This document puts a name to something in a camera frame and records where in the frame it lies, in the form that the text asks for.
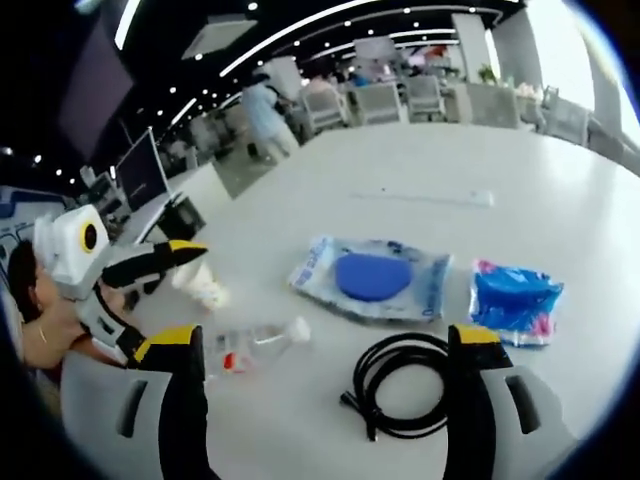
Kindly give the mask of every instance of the clear plastic bottle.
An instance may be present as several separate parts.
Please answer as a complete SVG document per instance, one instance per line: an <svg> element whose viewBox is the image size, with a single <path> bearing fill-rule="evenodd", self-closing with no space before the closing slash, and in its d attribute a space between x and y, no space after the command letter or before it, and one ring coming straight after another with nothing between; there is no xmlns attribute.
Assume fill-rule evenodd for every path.
<svg viewBox="0 0 640 480"><path fill-rule="evenodd" d="M284 325L220 333L204 346L206 376L255 371L273 363L291 346L309 340L311 328L302 317Z"/></svg>

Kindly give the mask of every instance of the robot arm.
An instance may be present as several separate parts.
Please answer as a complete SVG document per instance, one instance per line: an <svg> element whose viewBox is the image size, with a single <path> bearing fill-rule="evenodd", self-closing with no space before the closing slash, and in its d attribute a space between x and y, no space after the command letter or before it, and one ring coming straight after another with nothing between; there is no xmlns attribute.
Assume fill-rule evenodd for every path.
<svg viewBox="0 0 640 480"><path fill-rule="evenodd" d="M60 293L75 302L78 317L96 348L121 364L172 371L172 366L163 362L158 367L158 356L149 354L151 345L160 343L166 349L166 345L179 343L191 348L193 341L197 341L195 337L199 338L195 333L199 332L198 327L193 326L163 332L159 340L145 338L109 309L98 280L112 288L146 283L159 278L161 272L203 255L207 251L205 246L172 240L126 249L113 247L97 210L87 205L55 221L48 217L36 220L34 247Z"/></svg>

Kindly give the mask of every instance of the monitor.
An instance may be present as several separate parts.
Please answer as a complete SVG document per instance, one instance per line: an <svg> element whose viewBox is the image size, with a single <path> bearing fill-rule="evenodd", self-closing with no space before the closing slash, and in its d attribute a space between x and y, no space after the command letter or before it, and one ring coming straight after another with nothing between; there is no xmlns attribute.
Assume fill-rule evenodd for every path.
<svg viewBox="0 0 640 480"><path fill-rule="evenodd" d="M153 132L149 128L116 167L116 176L132 212L169 193Z"/></svg>

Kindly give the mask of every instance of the plastic package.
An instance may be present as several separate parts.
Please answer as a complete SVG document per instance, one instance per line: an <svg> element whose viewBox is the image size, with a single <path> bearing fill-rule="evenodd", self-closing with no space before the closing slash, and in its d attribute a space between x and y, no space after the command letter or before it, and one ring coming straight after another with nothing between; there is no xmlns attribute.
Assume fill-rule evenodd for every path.
<svg viewBox="0 0 640 480"><path fill-rule="evenodd" d="M290 347L311 340L311 327L302 317L284 325L263 325L231 330L205 340L207 378L261 369L281 357Z"/></svg>
<svg viewBox="0 0 640 480"><path fill-rule="evenodd" d="M349 275L342 279L341 284L339 267L348 256L356 257L355 262L347 265L349 270L362 264L367 271L348 271ZM407 277L402 265L397 265L397 271L392 272L389 265L363 262L365 257L378 257L378 260L386 257L399 261L406 264L410 272ZM451 259L451 255L429 253L392 240L347 240L325 235L311 242L304 261L289 277L289 285L297 292L356 321L399 326L423 325L443 315L444 281ZM354 278L349 278L352 274L355 274L356 283L352 282ZM390 284L387 280L392 276L396 278ZM363 286L368 289L366 295L358 295L363 293ZM348 287L355 288L350 292ZM389 292L393 293L389 298L385 298L385 294L380 295Z"/></svg>
<svg viewBox="0 0 640 480"><path fill-rule="evenodd" d="M564 289L545 273L477 260L471 281L471 320L516 347L545 346L556 324L551 313Z"/></svg>
<svg viewBox="0 0 640 480"><path fill-rule="evenodd" d="M204 261L190 262L177 268L171 285L211 311L224 306L229 299L227 291L216 281Z"/></svg>

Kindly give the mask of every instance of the white bottle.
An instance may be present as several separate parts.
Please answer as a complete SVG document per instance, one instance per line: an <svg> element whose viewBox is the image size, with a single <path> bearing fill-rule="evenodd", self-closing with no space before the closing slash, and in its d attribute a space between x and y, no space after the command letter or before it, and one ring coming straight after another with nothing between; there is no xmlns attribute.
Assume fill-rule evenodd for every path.
<svg viewBox="0 0 640 480"><path fill-rule="evenodd" d="M285 325L231 330L204 345L206 377L247 373L273 363L294 344L311 340L311 328L298 317Z"/></svg>

